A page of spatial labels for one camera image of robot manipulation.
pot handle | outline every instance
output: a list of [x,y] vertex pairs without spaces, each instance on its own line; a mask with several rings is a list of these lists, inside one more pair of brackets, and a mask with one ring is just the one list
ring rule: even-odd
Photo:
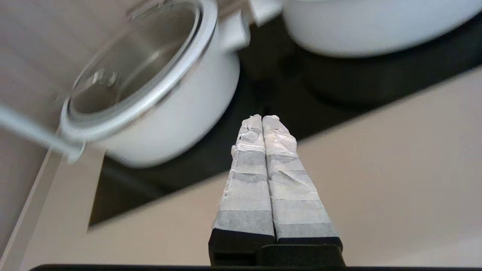
[[258,27],[278,16],[283,11],[285,0],[249,0],[253,20]]
[[247,47],[251,40],[249,23],[241,11],[238,11],[219,24],[221,49],[231,53]]

pot lid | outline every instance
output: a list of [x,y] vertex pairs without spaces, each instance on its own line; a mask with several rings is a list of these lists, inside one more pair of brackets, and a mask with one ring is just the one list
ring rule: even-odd
[[213,0],[151,0],[89,62],[62,108],[63,133],[108,137],[159,103],[209,45],[217,22]]

white cooking pot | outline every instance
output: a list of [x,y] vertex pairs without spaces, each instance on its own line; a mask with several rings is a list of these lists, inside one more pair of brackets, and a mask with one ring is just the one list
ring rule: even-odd
[[363,57],[434,39],[482,10],[482,0],[287,0],[293,40],[316,54]]
[[67,138],[95,141],[129,167],[169,160],[199,141],[233,97],[249,43],[241,13],[214,0],[149,1],[86,66],[62,109]]

black stovetop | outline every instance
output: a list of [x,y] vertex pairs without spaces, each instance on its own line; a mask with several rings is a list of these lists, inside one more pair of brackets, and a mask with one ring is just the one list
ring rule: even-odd
[[198,144],[148,169],[105,157],[90,225],[229,170],[231,146],[250,115],[278,115],[300,140],[482,64],[482,14],[434,41],[362,59],[300,49],[281,18],[252,27],[251,35],[239,53],[241,75],[231,104]]

pot rim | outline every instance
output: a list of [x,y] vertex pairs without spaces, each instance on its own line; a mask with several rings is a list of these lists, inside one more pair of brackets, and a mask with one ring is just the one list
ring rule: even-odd
[[[136,93],[138,97],[134,100],[127,98],[123,102],[106,110],[91,114],[74,114],[72,116],[72,96],[64,101],[60,116],[60,126],[63,134],[72,140],[92,141],[109,137],[122,129],[136,123],[150,109],[157,107],[163,98],[169,94],[178,84],[180,84],[189,71],[195,68],[195,64],[200,61],[207,48],[209,47],[217,23],[217,4],[213,0],[167,0],[164,5],[176,5],[181,3],[191,3],[199,9],[198,27],[193,26],[193,35],[189,35],[183,45],[184,50],[179,50],[174,57],[174,63],[168,66],[168,71],[159,79],[156,78],[162,70],[141,87]],[[129,30],[116,35],[107,43],[84,67],[82,72],[75,80],[72,89],[79,84],[84,73],[95,63],[105,51],[123,37]]]

